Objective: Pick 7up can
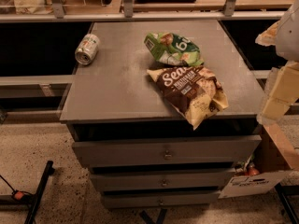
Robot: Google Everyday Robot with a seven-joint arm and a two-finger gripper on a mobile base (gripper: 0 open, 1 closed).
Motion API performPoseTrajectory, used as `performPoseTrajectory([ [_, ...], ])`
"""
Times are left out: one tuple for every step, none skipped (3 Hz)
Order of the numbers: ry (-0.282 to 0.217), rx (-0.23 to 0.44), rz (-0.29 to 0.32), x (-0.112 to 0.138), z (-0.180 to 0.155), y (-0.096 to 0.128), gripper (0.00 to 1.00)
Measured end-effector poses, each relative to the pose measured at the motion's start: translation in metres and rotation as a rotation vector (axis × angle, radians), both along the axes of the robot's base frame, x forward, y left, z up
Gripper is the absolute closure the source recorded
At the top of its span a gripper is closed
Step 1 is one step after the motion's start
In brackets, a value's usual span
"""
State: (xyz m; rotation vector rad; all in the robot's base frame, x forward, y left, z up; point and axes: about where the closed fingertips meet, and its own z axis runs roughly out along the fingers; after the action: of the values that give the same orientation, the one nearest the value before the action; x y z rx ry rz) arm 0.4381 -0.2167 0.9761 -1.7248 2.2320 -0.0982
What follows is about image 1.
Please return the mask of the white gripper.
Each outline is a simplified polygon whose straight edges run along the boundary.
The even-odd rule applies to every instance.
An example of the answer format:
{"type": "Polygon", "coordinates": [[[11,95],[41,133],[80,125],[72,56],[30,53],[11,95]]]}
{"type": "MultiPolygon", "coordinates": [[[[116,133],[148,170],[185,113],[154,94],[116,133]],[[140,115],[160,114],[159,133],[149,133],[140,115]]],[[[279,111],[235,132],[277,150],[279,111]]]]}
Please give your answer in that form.
{"type": "Polygon", "coordinates": [[[255,43],[265,47],[276,45],[276,54],[288,60],[280,69],[271,69],[257,115],[260,124],[272,125],[299,99],[299,0],[279,22],[259,34],[255,43]]]}

